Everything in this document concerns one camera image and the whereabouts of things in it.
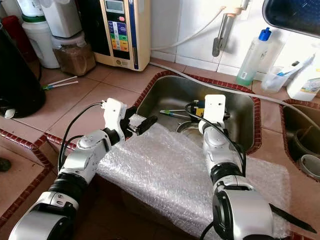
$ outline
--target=black cable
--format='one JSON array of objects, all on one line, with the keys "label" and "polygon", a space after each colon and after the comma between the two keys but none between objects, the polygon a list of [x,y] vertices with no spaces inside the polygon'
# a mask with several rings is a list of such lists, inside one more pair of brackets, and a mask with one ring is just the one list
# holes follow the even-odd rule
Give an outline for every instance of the black cable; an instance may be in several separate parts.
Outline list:
[{"label": "black cable", "polygon": [[87,111],[89,108],[92,108],[93,106],[101,106],[102,102],[96,102],[93,103],[89,106],[87,106],[84,110],[82,110],[69,124],[69,126],[66,128],[65,134],[63,136],[62,142],[61,142],[61,148],[60,148],[60,152],[59,152],[59,156],[58,156],[58,172],[60,171],[61,167],[62,167],[62,156],[63,156],[63,151],[64,151],[64,147],[66,144],[66,139],[67,139],[67,135],[69,133],[69,130],[71,128],[71,126],[74,124],[74,122],[85,112]]},{"label": "black cable", "polygon": [[208,226],[206,226],[206,228],[203,230],[203,232],[201,233],[201,236],[199,238],[199,240],[204,240],[206,234],[209,232],[209,230],[214,226],[214,222],[212,221]]},{"label": "black cable", "polygon": [[246,176],[246,166],[247,166],[247,158],[246,158],[246,154],[244,153],[244,151],[240,150],[241,147],[236,144],[235,142],[233,142],[227,135],[225,135],[225,133],[218,128],[216,125],[212,124],[210,121],[208,121],[207,119],[195,115],[193,113],[191,113],[188,110],[188,107],[194,105],[194,103],[188,103],[187,105],[185,105],[184,110],[192,117],[197,118],[199,120],[202,120],[204,122],[206,122],[207,124],[209,124],[211,127],[213,127],[214,129],[216,129],[223,137],[225,137],[225,139],[227,139],[227,141],[229,142],[229,144],[231,144],[233,146],[233,148],[235,149],[235,152],[237,153],[238,157],[240,158],[240,162],[241,162],[241,167],[242,167],[242,175],[245,177]]},{"label": "black cable", "polygon": [[71,137],[64,145],[63,150],[62,150],[62,159],[64,158],[65,154],[66,154],[66,150],[68,148],[68,145],[71,143],[72,140],[74,139],[78,139],[78,138],[82,138],[84,135],[77,135],[77,136],[73,136]]}]

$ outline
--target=stainless steel sink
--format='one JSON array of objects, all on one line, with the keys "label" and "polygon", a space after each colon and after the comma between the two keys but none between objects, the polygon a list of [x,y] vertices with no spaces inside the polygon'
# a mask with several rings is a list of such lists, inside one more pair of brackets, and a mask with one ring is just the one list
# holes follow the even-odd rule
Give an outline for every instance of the stainless steel sink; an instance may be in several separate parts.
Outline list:
[{"label": "stainless steel sink", "polygon": [[158,116],[158,123],[174,132],[186,118],[160,113],[160,110],[183,109],[193,100],[204,100],[208,94],[223,94],[230,118],[225,121],[230,138],[248,150],[254,144],[254,102],[249,96],[215,90],[178,76],[164,76],[152,86],[137,113]]}]

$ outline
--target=bowl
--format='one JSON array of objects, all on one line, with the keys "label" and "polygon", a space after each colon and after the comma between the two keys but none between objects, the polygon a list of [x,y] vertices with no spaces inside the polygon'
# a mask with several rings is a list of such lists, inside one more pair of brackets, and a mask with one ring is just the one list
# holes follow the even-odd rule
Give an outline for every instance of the bowl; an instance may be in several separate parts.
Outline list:
[{"label": "bowl", "polygon": [[320,180],[320,158],[306,154],[298,160],[298,164],[305,174],[318,181]]}]

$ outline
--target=pink tile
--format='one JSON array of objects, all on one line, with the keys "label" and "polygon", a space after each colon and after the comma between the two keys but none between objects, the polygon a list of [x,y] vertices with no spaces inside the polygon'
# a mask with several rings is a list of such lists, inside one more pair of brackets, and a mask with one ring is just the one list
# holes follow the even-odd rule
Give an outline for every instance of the pink tile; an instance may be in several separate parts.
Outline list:
[{"label": "pink tile", "polygon": [[36,202],[40,194],[47,191],[48,188],[54,182],[56,176],[53,173],[49,173],[35,188],[35,190],[27,197],[27,199],[18,207],[8,221],[0,228],[0,239],[7,240],[10,232],[18,220],[25,214],[25,212]]},{"label": "pink tile", "polygon": [[67,79],[73,77],[73,75],[69,73],[62,72],[60,68],[58,69],[48,69],[48,68],[42,68],[42,76],[40,79],[40,84],[42,86],[57,82],[63,79]]},{"label": "pink tile", "polygon": [[166,67],[178,70],[179,72],[183,72],[185,70],[185,68],[186,68],[186,65],[183,65],[183,64],[180,64],[180,63],[175,63],[175,62],[172,62],[172,61],[166,61],[166,60],[162,60],[162,59],[154,58],[154,57],[152,57],[150,59],[150,62],[154,62],[156,64],[164,65]]},{"label": "pink tile", "polygon": [[204,70],[204,69],[193,67],[193,66],[186,66],[183,72],[186,74],[192,74],[192,75],[196,75],[204,78],[236,84],[235,76],[227,75],[227,74],[216,72],[216,71],[209,71],[209,70]]},{"label": "pink tile", "polygon": [[48,128],[99,84],[95,80],[84,77],[79,77],[77,80],[79,81],[78,84],[46,91],[46,101],[40,110],[28,117],[17,118],[16,120],[46,132]]},{"label": "pink tile", "polygon": [[11,162],[11,168],[0,174],[0,216],[2,216],[44,168],[1,146],[0,153],[1,158]]},{"label": "pink tile", "polygon": [[41,161],[34,155],[34,153],[20,144],[16,144],[15,142],[6,139],[4,137],[0,137],[0,146],[10,150],[11,152],[14,152],[20,156],[23,156],[24,158],[31,160],[39,165],[43,165]]},{"label": "pink tile", "polygon": [[[128,91],[119,87],[114,87],[109,84],[99,83],[99,85],[91,91],[84,99],[75,105],[67,114],[65,114],[58,122],[56,122],[48,132],[57,137],[62,138],[65,134],[66,128],[72,119],[80,113],[85,107],[92,103],[101,102],[108,98],[115,98],[131,107],[139,95],[135,92]],[[84,113],[73,124],[69,138],[75,135],[88,134],[97,129],[103,129],[105,126],[104,111],[95,106]]]},{"label": "pink tile", "polygon": [[58,165],[58,153],[54,150],[49,142],[45,142],[39,148],[39,150],[44,154],[48,161],[53,165],[52,171],[57,174],[57,165]]},{"label": "pink tile", "polygon": [[0,129],[3,129],[6,132],[25,139],[31,143],[34,143],[43,134],[42,131],[32,128],[21,122],[13,119],[5,119],[3,117],[0,118]]},{"label": "pink tile", "polygon": [[285,87],[281,88],[278,92],[275,92],[275,93],[267,92],[261,88],[261,81],[258,81],[258,80],[253,81],[252,91],[258,95],[262,95],[262,96],[266,96],[266,97],[270,97],[270,98],[278,99],[282,101],[290,98]]},{"label": "pink tile", "polygon": [[283,132],[280,108],[277,103],[261,100],[261,126],[279,133]]},{"label": "pink tile", "polygon": [[97,63],[95,68],[87,72],[84,77],[102,82],[114,69],[115,67]]},{"label": "pink tile", "polygon": [[[289,213],[320,230],[320,185],[307,177],[285,152],[282,133],[262,128],[262,146],[251,157],[284,166],[289,173],[291,200]],[[291,225],[291,230],[311,239],[316,235]]]},{"label": "pink tile", "polygon": [[[255,94],[281,101],[290,98],[285,88],[280,89],[280,91],[276,93],[269,93],[261,89],[261,81],[257,80],[253,81],[252,91]],[[281,113],[279,104],[267,100],[261,100],[261,125],[263,128],[270,129],[279,133],[283,131],[281,125]]]},{"label": "pink tile", "polygon": [[116,68],[103,82],[122,89],[141,93],[152,78],[164,69],[148,65],[143,71],[132,71],[125,68]]}]

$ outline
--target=white plastic mount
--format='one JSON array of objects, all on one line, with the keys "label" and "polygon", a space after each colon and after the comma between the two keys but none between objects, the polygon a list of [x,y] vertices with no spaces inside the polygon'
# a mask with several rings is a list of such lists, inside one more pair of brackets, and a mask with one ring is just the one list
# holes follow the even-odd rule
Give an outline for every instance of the white plastic mount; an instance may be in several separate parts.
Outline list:
[{"label": "white plastic mount", "polygon": [[[211,123],[219,123],[222,128],[225,127],[224,116],[226,107],[226,96],[222,94],[210,94],[204,97],[203,118]],[[204,121],[199,122],[199,131],[203,134]]]},{"label": "white plastic mount", "polygon": [[102,101],[102,109],[104,109],[105,127],[110,130],[116,130],[120,137],[120,142],[125,141],[125,134],[121,130],[120,120],[125,118],[127,105],[113,98]]}]

